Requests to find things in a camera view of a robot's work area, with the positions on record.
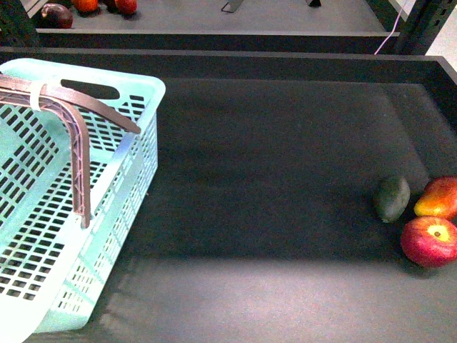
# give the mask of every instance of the metal bracket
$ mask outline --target metal bracket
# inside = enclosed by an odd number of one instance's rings
[[[394,54],[425,55],[457,0],[417,0],[394,47]]]
[[[224,7],[221,8],[221,11],[226,13],[235,13],[242,2],[243,0],[228,0],[227,4],[225,4]]]

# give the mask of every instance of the dark green avocado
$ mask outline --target dark green avocado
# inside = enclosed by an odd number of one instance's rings
[[[411,190],[404,177],[382,180],[374,194],[376,212],[384,223],[396,221],[408,206]]]

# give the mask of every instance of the black mat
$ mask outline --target black mat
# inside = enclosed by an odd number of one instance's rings
[[[159,170],[91,322],[27,342],[457,340],[457,268],[419,269],[374,214],[457,173],[455,133],[410,84],[166,79]]]

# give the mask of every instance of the apple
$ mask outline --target apple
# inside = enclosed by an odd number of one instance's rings
[[[406,224],[400,243],[405,255],[423,267],[457,260],[457,227],[444,218],[416,217]]]
[[[452,220],[457,215],[457,177],[430,181],[414,206],[417,216],[436,216]]]
[[[116,7],[124,15],[132,15],[136,11],[136,0],[116,0]]]

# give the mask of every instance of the brown basket handle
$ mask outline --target brown basket handle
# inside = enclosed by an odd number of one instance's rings
[[[30,93],[0,88],[0,104],[31,107],[30,100]],[[87,228],[91,223],[91,174],[86,122],[76,107],[60,99],[40,96],[39,106],[57,115],[70,133],[73,210],[82,217],[82,227]]]
[[[5,89],[30,92],[31,85],[33,83],[33,81],[18,79],[7,75],[1,75],[0,77],[0,88]],[[135,134],[141,133],[139,126],[133,123],[132,120],[105,105],[103,102],[79,91],[62,86],[46,84],[44,82],[44,86],[40,91],[40,96],[51,96],[69,104],[83,107],[95,114],[98,114],[99,116],[102,116],[106,120],[128,132],[133,132]]]

